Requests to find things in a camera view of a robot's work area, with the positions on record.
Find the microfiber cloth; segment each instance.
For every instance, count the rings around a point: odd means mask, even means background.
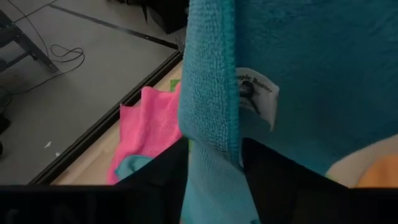
[[[178,111],[193,141],[186,222],[258,219],[243,137],[324,175],[398,133],[397,26],[390,0],[191,0]],[[238,67],[279,87],[272,131],[239,107]]]
[[[140,105],[120,107],[120,143],[108,171],[109,184],[132,174],[182,137],[179,97],[180,85],[173,93],[144,87]]]

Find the orange fabric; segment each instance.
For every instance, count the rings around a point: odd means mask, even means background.
[[[398,187],[398,155],[376,161],[364,173],[357,187]]]

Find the gray floor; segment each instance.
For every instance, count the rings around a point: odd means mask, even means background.
[[[13,98],[6,112],[11,127],[0,135],[5,148],[5,156],[0,160],[0,184],[28,183],[174,52],[50,6],[43,7],[49,0],[13,2],[26,14],[42,7],[29,19],[47,46],[82,47],[86,60],[79,69]],[[175,38],[175,34],[162,33],[152,21],[147,25],[140,8],[106,0],[58,0],[54,4],[170,42]],[[0,7],[12,19],[21,18],[5,0],[0,0]],[[26,19],[17,25],[44,49]],[[0,57],[19,52],[22,50],[13,44],[1,49]],[[65,72],[77,64],[79,60],[57,66]],[[0,85],[18,92],[52,75],[26,58],[0,73]]]

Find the wooden board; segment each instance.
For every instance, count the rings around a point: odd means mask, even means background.
[[[156,86],[157,90],[169,91],[170,80],[182,75],[182,62],[169,72]],[[114,150],[119,143],[119,121],[109,128],[52,184],[55,185],[102,185],[110,167]]]

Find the black plastic edge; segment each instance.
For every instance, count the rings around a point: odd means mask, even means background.
[[[173,53],[165,62],[157,67],[150,75],[132,89],[121,101],[112,107],[101,119],[78,138],[66,151],[61,153],[29,184],[51,184],[63,173],[76,159],[78,159],[97,139],[99,139],[117,120],[119,120],[119,107],[134,105],[141,99],[141,89],[144,86],[154,86],[165,77],[178,63],[182,61],[180,52]]]

